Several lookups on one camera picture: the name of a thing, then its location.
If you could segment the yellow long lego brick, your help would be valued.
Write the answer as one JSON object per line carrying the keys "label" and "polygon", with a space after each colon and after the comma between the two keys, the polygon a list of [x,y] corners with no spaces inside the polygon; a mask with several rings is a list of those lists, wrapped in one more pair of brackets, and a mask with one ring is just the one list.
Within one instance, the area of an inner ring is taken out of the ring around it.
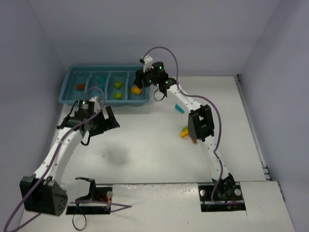
{"label": "yellow long lego brick", "polygon": [[188,132],[188,130],[183,130],[181,133],[180,133],[180,137],[183,139],[183,138],[185,138],[186,136],[188,136],[189,135],[189,132]]}

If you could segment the cyan square lego brick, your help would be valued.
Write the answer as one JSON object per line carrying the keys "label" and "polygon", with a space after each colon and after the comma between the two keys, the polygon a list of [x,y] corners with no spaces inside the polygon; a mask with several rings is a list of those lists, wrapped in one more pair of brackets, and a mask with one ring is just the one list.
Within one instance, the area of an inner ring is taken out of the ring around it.
{"label": "cyan square lego brick", "polygon": [[104,86],[104,85],[100,85],[99,88],[100,88],[102,91],[104,91],[105,86]]}

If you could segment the cyan long lego brick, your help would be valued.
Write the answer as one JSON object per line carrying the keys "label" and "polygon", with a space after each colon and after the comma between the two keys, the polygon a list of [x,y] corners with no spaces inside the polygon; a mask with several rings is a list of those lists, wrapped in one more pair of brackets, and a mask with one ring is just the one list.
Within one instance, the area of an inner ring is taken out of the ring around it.
{"label": "cyan long lego brick", "polygon": [[176,109],[177,111],[179,111],[180,113],[182,113],[182,114],[185,113],[185,111],[184,111],[178,104],[175,104],[175,109]]}

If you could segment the green square lego brick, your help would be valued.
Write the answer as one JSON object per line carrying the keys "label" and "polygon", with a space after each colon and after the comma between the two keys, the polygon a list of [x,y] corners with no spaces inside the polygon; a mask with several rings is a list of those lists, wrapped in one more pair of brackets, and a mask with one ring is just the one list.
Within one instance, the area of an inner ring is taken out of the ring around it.
{"label": "green square lego brick", "polygon": [[117,100],[121,100],[123,98],[123,94],[122,93],[115,93],[114,98],[117,99]]}

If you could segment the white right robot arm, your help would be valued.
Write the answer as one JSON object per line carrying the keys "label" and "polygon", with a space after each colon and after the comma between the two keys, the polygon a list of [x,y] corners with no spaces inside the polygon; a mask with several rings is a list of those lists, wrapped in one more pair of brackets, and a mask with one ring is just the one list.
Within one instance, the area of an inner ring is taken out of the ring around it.
{"label": "white right robot arm", "polygon": [[134,81],[138,88],[154,85],[164,97],[168,93],[173,94],[189,110],[187,123],[189,135],[203,143],[205,153],[210,158],[211,177],[214,183],[211,201],[214,204],[227,205],[232,201],[236,182],[218,152],[222,135],[222,120],[218,109],[205,97],[187,94],[177,78],[169,77],[163,62],[140,59],[140,63],[143,64],[143,68],[136,71]]}

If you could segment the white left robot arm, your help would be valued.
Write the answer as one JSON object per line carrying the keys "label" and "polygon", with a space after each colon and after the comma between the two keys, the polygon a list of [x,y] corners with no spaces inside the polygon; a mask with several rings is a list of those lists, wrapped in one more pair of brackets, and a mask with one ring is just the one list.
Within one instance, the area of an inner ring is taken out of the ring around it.
{"label": "white left robot arm", "polygon": [[95,98],[77,103],[78,110],[71,111],[57,127],[58,137],[43,163],[32,176],[20,181],[22,204],[27,211],[60,216],[68,203],[60,180],[76,147],[85,134],[93,137],[120,126],[110,106],[101,106]]}

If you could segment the orange lego brick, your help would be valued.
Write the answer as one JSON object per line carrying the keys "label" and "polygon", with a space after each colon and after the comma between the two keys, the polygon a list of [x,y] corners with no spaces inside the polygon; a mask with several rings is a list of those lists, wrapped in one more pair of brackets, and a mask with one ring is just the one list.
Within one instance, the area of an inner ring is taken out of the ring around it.
{"label": "orange lego brick", "polygon": [[139,89],[138,87],[132,87],[131,93],[136,94],[136,95],[140,95],[142,93],[142,89]]}

